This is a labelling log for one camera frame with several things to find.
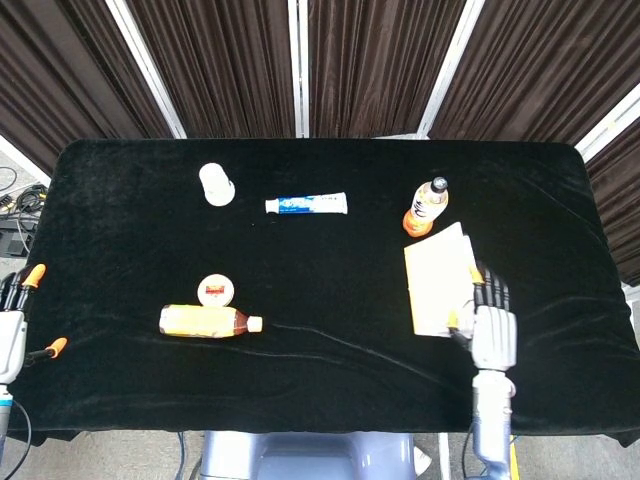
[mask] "white cap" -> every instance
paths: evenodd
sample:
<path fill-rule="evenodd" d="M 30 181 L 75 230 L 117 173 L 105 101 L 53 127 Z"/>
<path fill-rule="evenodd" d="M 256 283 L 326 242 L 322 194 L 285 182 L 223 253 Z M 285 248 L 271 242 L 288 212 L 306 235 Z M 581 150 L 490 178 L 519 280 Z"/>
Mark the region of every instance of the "white cap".
<path fill-rule="evenodd" d="M 233 294 L 233 283 L 219 273 L 205 277 L 198 286 L 198 300 L 205 307 L 226 307 Z"/>
<path fill-rule="evenodd" d="M 264 209 L 267 213 L 278 213 L 278 199 L 275 200 L 265 200 L 264 201 Z"/>
<path fill-rule="evenodd" d="M 249 317 L 247 319 L 247 330 L 256 333 L 262 331 L 262 317 Z"/>

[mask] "brown curtain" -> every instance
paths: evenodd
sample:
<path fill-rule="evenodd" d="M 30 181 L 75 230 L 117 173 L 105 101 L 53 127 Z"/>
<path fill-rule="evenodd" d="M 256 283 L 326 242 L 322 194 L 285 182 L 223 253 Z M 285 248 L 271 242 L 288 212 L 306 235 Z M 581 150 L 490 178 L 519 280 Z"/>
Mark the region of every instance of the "brown curtain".
<path fill-rule="evenodd" d="M 86 137 L 170 137 L 103 1 L 0 3 L 0 132 L 51 172 Z"/>
<path fill-rule="evenodd" d="M 311 133 L 415 133 L 463 0 L 310 0 Z"/>
<path fill-rule="evenodd" d="M 286 0 L 129 5 L 188 136 L 295 136 Z"/>
<path fill-rule="evenodd" d="M 587 163 L 620 278 L 640 284 L 640 119 Z"/>
<path fill-rule="evenodd" d="M 487 0 L 429 133 L 576 144 L 640 82 L 640 1 Z"/>

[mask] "white cup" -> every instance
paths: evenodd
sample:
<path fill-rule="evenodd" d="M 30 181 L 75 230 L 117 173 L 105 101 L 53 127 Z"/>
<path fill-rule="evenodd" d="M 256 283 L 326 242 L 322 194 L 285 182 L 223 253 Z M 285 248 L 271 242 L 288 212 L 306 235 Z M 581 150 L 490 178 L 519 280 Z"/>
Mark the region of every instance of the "white cup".
<path fill-rule="evenodd" d="M 207 163 L 200 169 L 204 196 L 211 205 L 223 207 L 233 200 L 236 188 L 217 163 Z"/>

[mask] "bottle cap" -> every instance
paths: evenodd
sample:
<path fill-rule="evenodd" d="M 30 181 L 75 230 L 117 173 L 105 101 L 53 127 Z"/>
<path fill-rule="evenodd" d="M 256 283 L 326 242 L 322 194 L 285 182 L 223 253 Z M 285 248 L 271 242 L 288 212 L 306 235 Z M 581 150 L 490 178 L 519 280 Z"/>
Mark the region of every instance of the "bottle cap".
<path fill-rule="evenodd" d="M 449 184 L 444 177 L 436 177 L 431 182 L 431 190 L 433 190 L 435 193 L 444 192 L 448 186 Z"/>
<path fill-rule="evenodd" d="M 233 283 L 219 273 L 205 277 L 198 286 L 198 300 L 205 307 L 226 307 L 233 294 Z"/>
<path fill-rule="evenodd" d="M 247 319 L 247 330 L 252 333 L 262 331 L 262 317 L 249 317 Z"/>

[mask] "toothpaste tube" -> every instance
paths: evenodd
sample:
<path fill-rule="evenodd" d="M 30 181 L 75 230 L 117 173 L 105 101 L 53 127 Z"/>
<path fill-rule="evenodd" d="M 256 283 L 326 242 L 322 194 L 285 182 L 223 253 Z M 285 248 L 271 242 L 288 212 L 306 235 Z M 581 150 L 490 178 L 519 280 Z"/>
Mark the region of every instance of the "toothpaste tube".
<path fill-rule="evenodd" d="M 347 196 L 342 193 L 283 197 L 264 202 L 267 213 L 347 213 Z"/>

